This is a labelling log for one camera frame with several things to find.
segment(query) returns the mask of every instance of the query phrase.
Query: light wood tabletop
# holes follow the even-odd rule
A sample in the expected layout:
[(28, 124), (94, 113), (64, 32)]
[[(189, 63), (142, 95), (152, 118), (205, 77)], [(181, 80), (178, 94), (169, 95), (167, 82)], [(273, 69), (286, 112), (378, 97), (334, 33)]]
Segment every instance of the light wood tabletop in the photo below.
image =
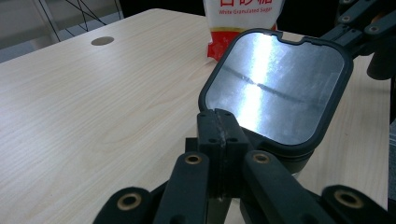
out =
[[(103, 36), (114, 41), (92, 45)], [(0, 223), (91, 223), (119, 189), (166, 181), (196, 136), (209, 40), (204, 17), (153, 9), (0, 64)], [(369, 61), (355, 60), (298, 180), (386, 207), (389, 82), (366, 75)], [(227, 223), (241, 221), (233, 202)]]

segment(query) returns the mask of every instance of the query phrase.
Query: black cable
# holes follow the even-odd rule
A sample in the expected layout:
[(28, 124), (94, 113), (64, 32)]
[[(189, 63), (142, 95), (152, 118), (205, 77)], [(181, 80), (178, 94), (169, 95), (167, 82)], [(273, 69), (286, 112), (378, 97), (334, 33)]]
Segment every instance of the black cable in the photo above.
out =
[(69, 30), (67, 30), (67, 28), (66, 28), (65, 30), (66, 30), (67, 33), (69, 33), (70, 35), (75, 36), (75, 35), (73, 35)]
[(101, 22), (103, 25), (106, 25), (104, 22), (102, 22), (102, 21), (99, 19), (99, 17), (97, 17), (97, 16), (95, 15), (95, 13), (93, 13), (93, 12), (90, 10), (90, 8), (89, 8), (87, 5), (85, 5), (85, 3), (84, 3), (82, 0), (79, 0), (79, 1), (81, 1), (81, 3), (92, 13), (92, 15), (96, 18), (97, 21)]
[(75, 7), (76, 9), (78, 9), (80, 12), (82, 12), (82, 13), (84, 13), (85, 15), (87, 15), (87, 16), (89, 16), (89, 17), (91, 17), (91, 18), (93, 18), (94, 20), (96, 20), (96, 21), (99, 21), (99, 22), (101, 22), (103, 25), (106, 25), (104, 22), (102, 22), (102, 21), (100, 21), (100, 20), (98, 20), (97, 18), (95, 18), (95, 17), (93, 17), (92, 15), (90, 15), (89, 13), (87, 13), (87, 12), (85, 12), (85, 11), (83, 11), (83, 10), (81, 10), (80, 8), (78, 8), (76, 5), (74, 5), (73, 3), (71, 3), (70, 1), (68, 1), (68, 0), (65, 0), (67, 3), (69, 3), (70, 5), (72, 5), (73, 7)]
[(81, 24), (79, 24), (78, 26), (79, 26), (79, 27), (81, 27), (81, 29), (83, 29), (84, 31), (88, 32), (88, 28), (87, 28), (87, 29), (85, 29), (84, 27), (82, 27), (82, 25), (81, 25)]
[(82, 18), (84, 18), (85, 28), (87, 28), (86, 31), (88, 32), (87, 20), (85, 20), (85, 15), (84, 15), (84, 13), (83, 13), (84, 10), (82, 10), (82, 7), (81, 7), (81, 4), (79, 3), (79, 0), (77, 0), (77, 2), (78, 2), (79, 10), (81, 11), (81, 14), (82, 14)]
[(38, 0), (38, 2), (40, 3), (41, 7), (43, 8), (44, 13), (45, 13), (46, 16), (47, 16), (47, 19), (49, 20), (49, 25), (50, 25), (50, 27), (52, 27), (53, 33), (55, 33), (56, 38), (58, 38), (58, 41), (61, 42), (61, 39), (59, 38), (58, 34), (56, 33), (55, 27), (53, 27), (52, 22), (50, 21), (50, 17), (49, 17), (49, 15), (47, 14), (46, 9), (44, 9), (44, 6), (43, 6), (43, 4), (41, 3), (41, 0)]
[(119, 6), (117, 5), (117, 0), (114, 0), (114, 4), (116, 5), (116, 9), (117, 9), (117, 12), (119, 13), (119, 18), (121, 20), (121, 14), (120, 14)]

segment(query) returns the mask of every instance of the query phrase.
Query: white plastic bag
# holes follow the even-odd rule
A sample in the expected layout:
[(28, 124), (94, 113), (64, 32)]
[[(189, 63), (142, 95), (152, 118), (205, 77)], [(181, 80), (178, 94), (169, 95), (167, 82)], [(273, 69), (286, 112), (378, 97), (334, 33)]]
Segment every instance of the white plastic bag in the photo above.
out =
[(204, 0), (212, 41), (207, 56), (219, 60), (241, 32), (276, 28), (284, 0)]

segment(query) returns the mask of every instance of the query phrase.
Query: metal plate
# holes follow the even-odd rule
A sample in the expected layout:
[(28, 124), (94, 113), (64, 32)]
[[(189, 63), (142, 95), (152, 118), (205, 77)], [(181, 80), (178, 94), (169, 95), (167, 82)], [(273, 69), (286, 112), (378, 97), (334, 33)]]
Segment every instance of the metal plate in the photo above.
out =
[(345, 66), (334, 48), (263, 33), (243, 35), (226, 57), (206, 107), (228, 110), (242, 127), (288, 146), (313, 136)]

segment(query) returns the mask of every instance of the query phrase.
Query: wooden table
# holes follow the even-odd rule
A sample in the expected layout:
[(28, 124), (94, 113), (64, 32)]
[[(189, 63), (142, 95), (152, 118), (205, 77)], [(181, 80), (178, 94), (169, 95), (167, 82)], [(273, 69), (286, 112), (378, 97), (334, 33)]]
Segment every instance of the wooden table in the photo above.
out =
[[(102, 36), (114, 41), (91, 42)], [(154, 9), (0, 64), (0, 223), (89, 223), (130, 186), (153, 190), (194, 137), (216, 63), (203, 17)], [(355, 72), (300, 182), (386, 207), (389, 82)], [(227, 223), (241, 223), (233, 203)]]

